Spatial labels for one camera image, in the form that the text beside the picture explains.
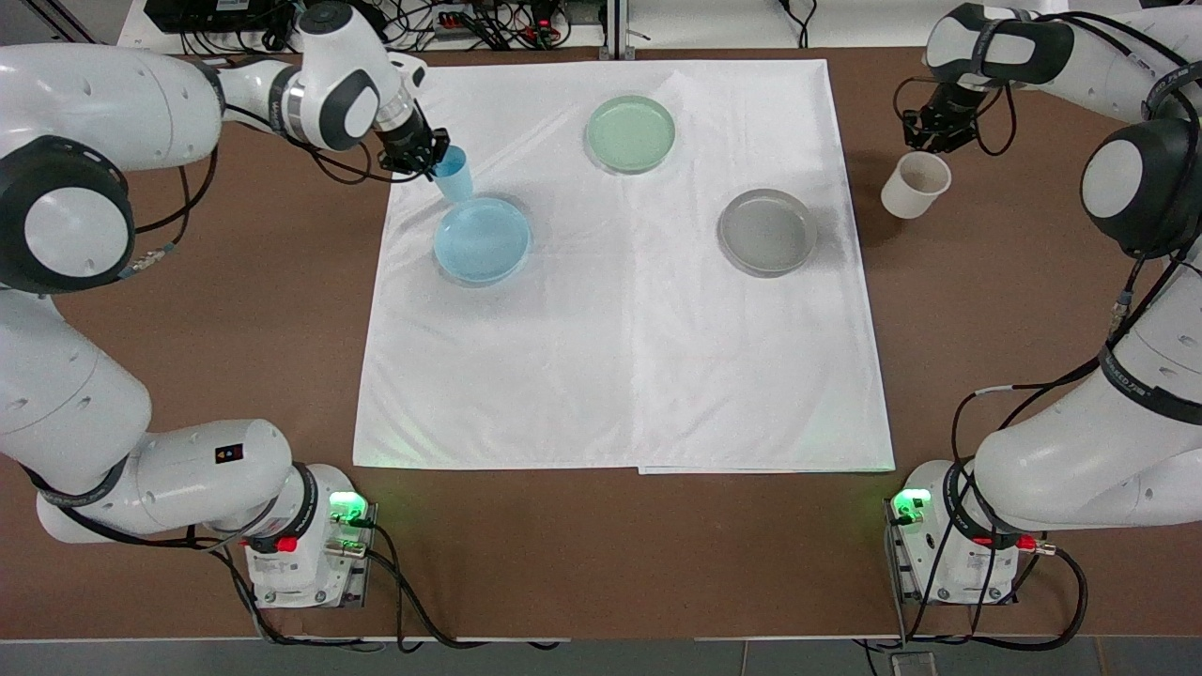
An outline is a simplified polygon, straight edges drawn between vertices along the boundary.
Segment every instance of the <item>black electronic device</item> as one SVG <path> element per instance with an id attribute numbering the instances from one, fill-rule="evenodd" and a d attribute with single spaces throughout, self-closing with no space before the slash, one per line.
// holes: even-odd
<path id="1" fill-rule="evenodd" d="M 147 17 L 163 32 L 266 30 L 286 0 L 147 0 Z"/>

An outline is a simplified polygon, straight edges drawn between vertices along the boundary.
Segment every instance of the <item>floor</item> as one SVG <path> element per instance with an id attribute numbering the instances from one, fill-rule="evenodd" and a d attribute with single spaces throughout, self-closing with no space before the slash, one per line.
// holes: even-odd
<path id="1" fill-rule="evenodd" d="M 987 646 L 934 648 L 939 676 L 1196 676 L 1202 640 L 1078 639 L 1051 653 Z M 874 656 L 880 676 L 892 674 Z M 141 641 L 0 645 L 0 675 L 22 676 L 870 676 L 851 641 L 581 641 L 553 652 L 495 645 L 456 652 L 436 645 L 404 656 L 334 648 L 275 647 L 258 641 Z"/>

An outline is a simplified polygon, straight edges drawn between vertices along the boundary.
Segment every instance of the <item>white circular cap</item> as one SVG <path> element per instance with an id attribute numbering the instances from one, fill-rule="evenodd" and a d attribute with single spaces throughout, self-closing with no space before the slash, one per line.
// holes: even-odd
<path id="1" fill-rule="evenodd" d="M 42 195 L 25 214 L 25 242 L 37 262 L 67 277 L 93 277 L 121 260 L 130 241 L 125 214 L 87 188 Z"/>
<path id="2" fill-rule="evenodd" d="M 1143 180 L 1143 158 L 1130 141 L 1111 141 L 1094 153 L 1081 177 L 1081 201 L 1097 218 L 1111 218 L 1131 203 Z"/>
<path id="3" fill-rule="evenodd" d="M 351 138 L 359 138 L 367 134 L 371 129 L 371 121 L 375 120 L 377 109 L 380 109 L 380 99 L 370 87 L 364 88 L 351 107 L 346 109 L 346 119 L 343 121 L 346 135 Z"/>

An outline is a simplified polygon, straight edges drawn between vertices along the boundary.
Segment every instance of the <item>table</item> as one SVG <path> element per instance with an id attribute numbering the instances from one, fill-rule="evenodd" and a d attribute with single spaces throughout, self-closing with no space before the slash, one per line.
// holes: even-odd
<path id="1" fill-rule="evenodd" d="M 1054 378 L 1084 361 L 1106 331 L 1130 261 L 1094 230 L 1076 189 L 1089 154 L 1118 124 L 1019 94 L 1013 149 L 1000 159 L 971 149 L 952 155 L 951 191 L 928 215 L 902 223 L 883 212 L 877 192 L 905 150 L 889 97 L 902 78 L 922 72 L 917 51 L 639 55 L 829 60 L 898 472 L 638 476 L 351 467 L 387 188 L 338 185 L 287 144 L 234 125 L 179 253 L 59 306 L 150 390 L 151 429 L 263 416 L 285 432 L 297 459 L 347 470 L 380 502 L 404 569 L 452 635 L 895 634 L 882 498 L 921 462 L 948 456 L 951 414 L 963 395 Z M 540 58 L 583 60 L 595 51 L 430 55 L 441 65 Z M 904 100 L 911 95 L 921 102 L 927 94 Z M 996 144 L 1006 115 L 989 118 Z M 174 172 L 130 178 L 139 223 L 178 206 Z M 1014 403 L 1011 395 L 974 403 L 962 443 L 975 446 Z M 209 557 L 58 544 L 38 527 L 32 502 L 17 466 L 0 462 L 0 639 L 251 633 Z M 1202 589 L 1191 575 L 1202 559 L 1202 526 L 1064 533 L 1055 541 L 1089 574 L 1085 633 L 1202 635 L 1195 611 Z M 1059 631 L 1075 593 L 1060 568 L 1041 565 L 1020 604 L 984 612 L 982 631 Z M 391 635 L 393 594 L 376 575 L 364 610 L 275 622 L 314 635 Z M 968 619 L 964 607 L 935 609 L 924 629 L 963 631 Z"/>

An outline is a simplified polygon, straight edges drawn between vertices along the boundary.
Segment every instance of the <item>robotic arm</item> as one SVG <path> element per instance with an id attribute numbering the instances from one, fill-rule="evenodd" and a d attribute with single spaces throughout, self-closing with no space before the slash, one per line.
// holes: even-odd
<path id="1" fill-rule="evenodd" d="M 263 420 L 149 434 L 150 398 L 48 295 L 129 268 L 123 171 L 214 152 L 222 120 L 345 150 L 375 131 L 386 170 L 429 174 L 448 144 L 412 97 L 424 64 L 389 60 L 343 2 L 300 16 L 302 66 L 215 71 L 93 45 L 0 48 L 0 453 L 38 488 L 54 538 L 95 542 L 204 524 L 246 544 L 260 605 L 338 605 L 365 504 L 328 466 L 293 463 Z"/>
<path id="2" fill-rule="evenodd" d="M 1111 23 L 962 5 L 932 31 L 926 61 L 939 84 L 927 106 L 904 114 L 906 142 L 936 153 L 962 147 L 988 91 L 1011 83 L 1132 123 L 1090 158 L 1082 204 L 1132 257 L 1183 256 L 1202 214 L 1202 42 L 1191 38 L 1200 31 L 1202 7 Z M 1076 390 L 990 434 L 963 469 L 936 461 L 911 474 L 891 514 L 912 588 L 938 589 L 944 603 L 998 603 L 1010 598 L 1024 533 L 1202 520 L 1200 298 L 1202 279 L 1177 274 L 1125 334 L 1107 340 Z M 966 488 L 968 474 L 977 491 Z M 935 569 L 932 542 L 945 533 Z"/>

